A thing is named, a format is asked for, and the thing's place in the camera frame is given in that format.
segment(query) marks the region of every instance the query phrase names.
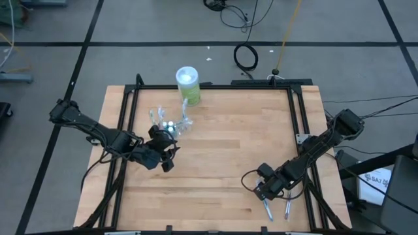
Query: wooden table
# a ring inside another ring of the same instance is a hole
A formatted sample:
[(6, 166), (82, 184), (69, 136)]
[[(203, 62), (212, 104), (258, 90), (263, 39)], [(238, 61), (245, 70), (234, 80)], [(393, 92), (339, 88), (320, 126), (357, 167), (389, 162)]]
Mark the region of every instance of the wooden table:
[[(326, 124), (319, 89), (304, 86), (302, 90), (310, 131), (321, 134)], [(296, 156), (287, 92), (202, 90), (201, 96), (200, 104), (187, 110), (193, 128), (179, 139), (182, 148), (170, 172), (164, 173), (160, 166), (146, 170), (137, 163), (128, 164), (118, 229), (165, 230), (166, 225), (172, 225), (173, 230), (260, 231), (266, 226), (269, 231), (309, 231), (303, 196), (293, 201), (288, 221), (284, 219), (286, 201), (270, 201), (274, 217), (270, 222), (263, 203), (240, 183), (245, 172), (261, 163), (276, 168)], [(103, 125), (116, 128), (122, 97), (123, 86), (108, 87), (100, 116)], [(159, 105), (168, 118), (181, 117), (178, 91), (140, 90), (133, 128), (138, 136), (148, 137), (148, 112)], [(298, 108), (297, 114), (302, 132)], [(102, 147), (93, 147), (90, 164), (101, 151)], [(325, 200), (350, 227), (336, 162), (324, 155), (317, 166)], [(86, 178), (74, 225), (83, 223), (102, 199), (107, 174), (108, 165), (100, 165)], [(244, 183), (253, 187), (256, 178), (256, 174), (250, 174)], [(300, 190), (298, 185), (293, 194)], [(112, 201), (107, 225), (113, 206)], [(320, 227), (317, 204), (313, 206)]]

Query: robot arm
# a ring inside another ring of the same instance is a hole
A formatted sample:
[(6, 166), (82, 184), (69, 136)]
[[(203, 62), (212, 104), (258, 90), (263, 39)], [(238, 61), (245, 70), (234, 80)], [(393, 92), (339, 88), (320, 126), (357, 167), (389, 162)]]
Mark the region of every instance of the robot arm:
[(263, 182), (253, 190), (260, 200), (273, 200), (283, 190), (292, 189), (304, 177), (307, 169), (343, 140), (354, 140), (364, 129), (364, 121), (351, 110), (343, 110), (328, 122), (328, 130), (307, 138), (300, 146), (300, 155), (273, 170), (266, 163), (257, 169)]
[[(174, 167), (172, 159), (179, 149), (176, 146), (177, 141), (170, 133), (159, 130), (156, 125), (148, 131), (151, 140), (144, 143), (144, 139), (134, 133), (109, 129), (87, 117), (79, 111), (76, 102), (61, 99), (50, 112), (50, 121), (64, 127), (74, 127), (88, 134), (90, 138), (99, 140), (107, 152), (142, 164), (148, 170), (155, 168), (158, 163), (162, 163), (164, 172)], [(174, 148), (165, 151), (172, 144)]]

